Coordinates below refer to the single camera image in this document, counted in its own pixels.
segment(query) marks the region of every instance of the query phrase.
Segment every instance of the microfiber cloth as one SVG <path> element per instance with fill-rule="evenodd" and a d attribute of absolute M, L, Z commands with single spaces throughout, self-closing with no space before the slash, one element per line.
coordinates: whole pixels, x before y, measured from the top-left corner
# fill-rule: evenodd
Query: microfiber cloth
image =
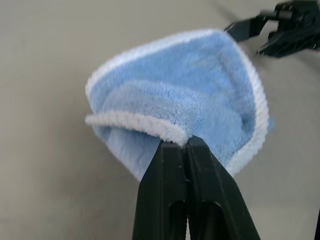
<path fill-rule="evenodd" d="M 224 31 L 178 33 L 126 51 L 93 73 L 85 119 L 138 179 L 161 140 L 202 138 L 234 176 L 262 147 L 269 124 L 255 67 Z"/>

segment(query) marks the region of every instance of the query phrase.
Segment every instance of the clamp jaw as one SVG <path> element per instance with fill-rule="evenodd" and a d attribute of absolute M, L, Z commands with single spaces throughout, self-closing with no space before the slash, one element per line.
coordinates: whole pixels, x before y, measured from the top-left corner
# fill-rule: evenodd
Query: clamp jaw
<path fill-rule="evenodd" d="M 260 240 L 240 190 L 196 136 L 161 142 L 138 190 L 132 240 Z"/>
<path fill-rule="evenodd" d="M 256 17 L 232 23 L 225 31 L 241 42 L 260 35 L 269 20 L 278 21 L 278 28 L 270 32 L 258 55 L 281 58 L 305 49 L 320 50 L 320 8 L 316 0 L 279 3 L 274 11 L 263 10 Z"/>

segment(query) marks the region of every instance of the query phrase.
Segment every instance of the black plastic part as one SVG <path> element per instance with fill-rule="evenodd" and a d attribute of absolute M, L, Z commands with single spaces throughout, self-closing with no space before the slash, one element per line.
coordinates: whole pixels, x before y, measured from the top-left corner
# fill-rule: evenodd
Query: black plastic part
<path fill-rule="evenodd" d="M 320 211 L 318 215 L 318 222 L 316 224 L 314 240 L 320 240 Z"/>
<path fill-rule="evenodd" d="M 181 149 L 161 142 L 139 185 L 133 240 L 185 240 L 185 180 Z"/>
<path fill-rule="evenodd" d="M 191 240 L 259 240 L 240 190 L 199 137 L 186 145 Z"/>
<path fill-rule="evenodd" d="M 316 0 L 279 3 L 274 11 L 261 11 L 254 18 L 231 24 L 225 29 L 237 42 L 258 36 L 268 21 L 278 21 L 276 31 L 257 54 L 276 58 L 305 49 L 320 49 L 320 8 Z"/>
<path fill-rule="evenodd" d="M 237 21 L 228 26 L 225 31 L 237 42 L 248 40 L 260 35 L 268 20 L 256 16 L 243 21 Z"/>
<path fill-rule="evenodd" d="M 133 240 L 259 240 L 234 179 L 196 136 L 161 142 L 139 185 Z"/>

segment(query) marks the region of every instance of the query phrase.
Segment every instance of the blue microfiber cloth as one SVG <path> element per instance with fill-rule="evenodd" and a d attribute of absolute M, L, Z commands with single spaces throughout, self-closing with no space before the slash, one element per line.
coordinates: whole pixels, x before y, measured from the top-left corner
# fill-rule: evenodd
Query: blue microfiber cloth
<path fill-rule="evenodd" d="M 172 35 L 102 65 L 85 88 L 86 117 L 141 180 L 161 140 L 202 138 L 233 176 L 262 147 L 269 110 L 251 61 L 225 32 Z"/>

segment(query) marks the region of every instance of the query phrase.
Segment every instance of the gray surface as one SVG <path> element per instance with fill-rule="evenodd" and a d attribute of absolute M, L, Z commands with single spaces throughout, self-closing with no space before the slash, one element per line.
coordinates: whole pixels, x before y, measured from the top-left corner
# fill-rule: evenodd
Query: gray surface
<path fill-rule="evenodd" d="M 87 78 L 130 47 L 224 28 L 275 4 L 2 0 L 0 239 L 131 239 L 138 183 L 84 124 Z M 243 47 L 253 52 L 266 34 Z M 250 55 L 276 126 L 236 181 L 262 240 L 312 240 L 320 207 L 320 57 Z"/>

